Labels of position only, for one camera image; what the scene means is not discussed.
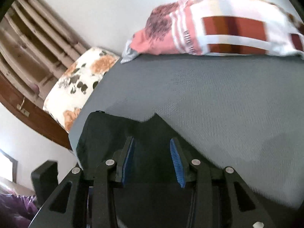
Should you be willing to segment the grey folded cloth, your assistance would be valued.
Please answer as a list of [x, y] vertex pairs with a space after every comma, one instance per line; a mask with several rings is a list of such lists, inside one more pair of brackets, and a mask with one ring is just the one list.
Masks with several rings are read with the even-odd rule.
[[136, 50], [131, 48], [131, 43], [132, 39], [127, 40], [125, 48], [122, 52], [121, 64], [130, 62], [140, 55]]

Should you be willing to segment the grey textured bed mat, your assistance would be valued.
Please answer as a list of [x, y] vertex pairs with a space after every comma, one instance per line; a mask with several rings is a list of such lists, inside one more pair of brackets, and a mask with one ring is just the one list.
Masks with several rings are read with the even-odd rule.
[[141, 55], [117, 62], [69, 133], [88, 115], [137, 121], [158, 114], [217, 166], [233, 167], [262, 195], [303, 202], [303, 60], [298, 56]]

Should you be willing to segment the brass door latch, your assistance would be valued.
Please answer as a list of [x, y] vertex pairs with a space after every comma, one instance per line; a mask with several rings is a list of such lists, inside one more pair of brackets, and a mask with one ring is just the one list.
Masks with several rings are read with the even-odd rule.
[[29, 117], [30, 113], [24, 108], [25, 104], [25, 97], [23, 97], [23, 100], [21, 104], [17, 104], [17, 110], [22, 113], [24, 116]]

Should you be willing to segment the pink striped cloth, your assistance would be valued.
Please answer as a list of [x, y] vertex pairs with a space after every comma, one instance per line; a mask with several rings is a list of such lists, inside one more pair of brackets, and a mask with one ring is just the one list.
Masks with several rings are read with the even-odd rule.
[[154, 8], [145, 27], [134, 33], [131, 48], [151, 55], [205, 54], [205, 32], [197, 11], [203, 1], [178, 0]]

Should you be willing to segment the floral white orange cushion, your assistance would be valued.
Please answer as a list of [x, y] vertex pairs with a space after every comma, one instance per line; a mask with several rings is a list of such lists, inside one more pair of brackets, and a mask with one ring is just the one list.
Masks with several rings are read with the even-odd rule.
[[119, 58], [102, 48], [87, 50], [55, 83], [44, 100], [43, 110], [69, 133], [95, 87]]

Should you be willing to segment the black pants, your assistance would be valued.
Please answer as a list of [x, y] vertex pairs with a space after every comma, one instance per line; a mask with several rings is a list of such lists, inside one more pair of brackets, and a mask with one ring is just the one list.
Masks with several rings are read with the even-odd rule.
[[128, 137], [134, 138], [135, 148], [126, 183], [114, 190], [117, 217], [127, 227], [187, 227], [192, 190], [177, 182], [170, 140], [176, 137], [191, 157], [216, 166], [160, 116], [139, 122], [92, 112], [76, 148], [85, 178], [90, 178], [100, 163], [113, 158]]

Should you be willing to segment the purple garment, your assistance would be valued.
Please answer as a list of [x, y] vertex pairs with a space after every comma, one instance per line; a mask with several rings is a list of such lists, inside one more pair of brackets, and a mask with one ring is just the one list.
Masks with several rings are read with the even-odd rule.
[[28, 228], [39, 210], [37, 204], [35, 195], [1, 194], [1, 227]]

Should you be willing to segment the checkered red white pillow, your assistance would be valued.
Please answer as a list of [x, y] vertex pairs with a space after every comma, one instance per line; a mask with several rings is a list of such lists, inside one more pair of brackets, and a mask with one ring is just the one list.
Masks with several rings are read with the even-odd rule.
[[264, 0], [186, 0], [193, 55], [303, 57], [303, 23]]

